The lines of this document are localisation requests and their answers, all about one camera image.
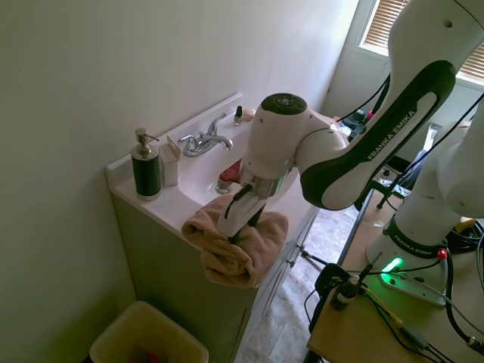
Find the wooden table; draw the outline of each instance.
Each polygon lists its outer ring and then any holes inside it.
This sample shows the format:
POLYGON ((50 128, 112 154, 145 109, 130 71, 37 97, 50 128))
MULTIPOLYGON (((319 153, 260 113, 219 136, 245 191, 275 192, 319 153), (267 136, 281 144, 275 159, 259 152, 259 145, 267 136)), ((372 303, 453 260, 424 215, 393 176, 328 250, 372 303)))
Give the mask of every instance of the wooden table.
MULTIPOLYGON (((345 269, 363 269, 368 264, 365 247, 381 233, 383 225, 392 217, 394 211, 387 203, 382 209, 376 208, 381 197, 382 194, 375 191, 373 195, 369 195, 361 209, 339 261, 345 269)), ((395 196, 389 200, 396 208, 402 204, 402 200, 395 196)), ((477 327, 482 329, 484 295, 476 269, 476 254, 472 252, 456 255, 453 256, 453 260, 453 301, 477 327)), ((444 308, 384 287, 376 276, 368 276, 365 282, 397 316, 417 329, 425 339, 450 359, 456 363, 484 362, 484 357, 468 348, 452 329, 444 308)), ((307 345, 316 355, 330 363, 429 362, 403 349, 373 304, 364 297, 358 296, 357 300, 342 312, 330 306, 330 297, 331 295, 318 317, 307 345)), ((454 315, 467 335, 484 338, 457 312, 454 315)))

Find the white robot link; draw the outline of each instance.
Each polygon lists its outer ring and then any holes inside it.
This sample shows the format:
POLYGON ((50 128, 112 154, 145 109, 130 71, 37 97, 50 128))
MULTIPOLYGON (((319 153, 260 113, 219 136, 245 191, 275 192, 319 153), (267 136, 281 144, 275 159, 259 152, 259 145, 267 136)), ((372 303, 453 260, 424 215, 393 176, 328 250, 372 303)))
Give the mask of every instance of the white robot link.
MULTIPOLYGON (((325 209, 352 205, 378 170, 442 106, 465 60, 484 41, 482 0, 412 0, 392 27, 389 91, 362 135, 345 136, 295 95, 267 97, 256 111, 240 170, 243 188, 225 206, 219 230, 229 237, 254 222, 296 166, 304 198, 325 209)), ((405 203, 367 248, 382 269, 437 261, 437 251, 460 216, 484 217, 484 106, 468 129, 430 154, 405 203)), ((426 284, 445 290, 445 264, 419 271, 426 284)), ((417 284, 388 284, 443 305, 440 295, 417 284)))

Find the window blind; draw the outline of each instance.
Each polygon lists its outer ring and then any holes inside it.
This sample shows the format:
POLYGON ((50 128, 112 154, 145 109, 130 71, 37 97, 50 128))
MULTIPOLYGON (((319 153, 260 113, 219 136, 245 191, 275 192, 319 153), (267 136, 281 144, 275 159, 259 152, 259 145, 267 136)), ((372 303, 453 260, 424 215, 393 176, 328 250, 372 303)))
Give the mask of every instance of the window blind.
MULTIPOLYGON (((409 2, 410 0, 380 0, 362 44, 388 48, 392 25, 409 2)), ((484 81, 484 43, 467 59, 461 72, 470 78, 484 81)))
POLYGON ((400 11, 410 0, 380 0, 363 44, 388 48, 388 37, 400 11))

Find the tile floor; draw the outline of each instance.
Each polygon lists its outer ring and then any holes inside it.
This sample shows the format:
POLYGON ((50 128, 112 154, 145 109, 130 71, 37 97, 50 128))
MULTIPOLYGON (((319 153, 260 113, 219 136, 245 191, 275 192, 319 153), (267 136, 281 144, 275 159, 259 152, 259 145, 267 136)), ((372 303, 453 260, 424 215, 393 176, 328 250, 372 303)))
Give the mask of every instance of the tile floor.
MULTIPOLYGON (((306 238, 306 250, 328 262, 336 262, 357 215, 353 206, 338 212, 321 210, 306 238)), ((298 259, 236 363, 303 362, 309 339, 303 304, 314 290, 320 271, 321 265, 316 262, 298 259)), ((309 299, 310 315, 317 302, 314 295, 309 299)))

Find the trash can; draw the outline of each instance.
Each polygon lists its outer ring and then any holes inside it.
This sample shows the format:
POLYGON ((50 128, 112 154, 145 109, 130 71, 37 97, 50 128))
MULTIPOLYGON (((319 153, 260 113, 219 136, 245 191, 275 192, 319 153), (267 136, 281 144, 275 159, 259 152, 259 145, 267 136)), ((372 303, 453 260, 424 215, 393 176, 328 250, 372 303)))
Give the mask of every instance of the trash can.
POLYGON ((198 340, 142 301, 127 308, 96 339, 90 351, 94 363, 135 363, 146 354, 158 357, 160 363, 209 361, 209 353, 198 340))

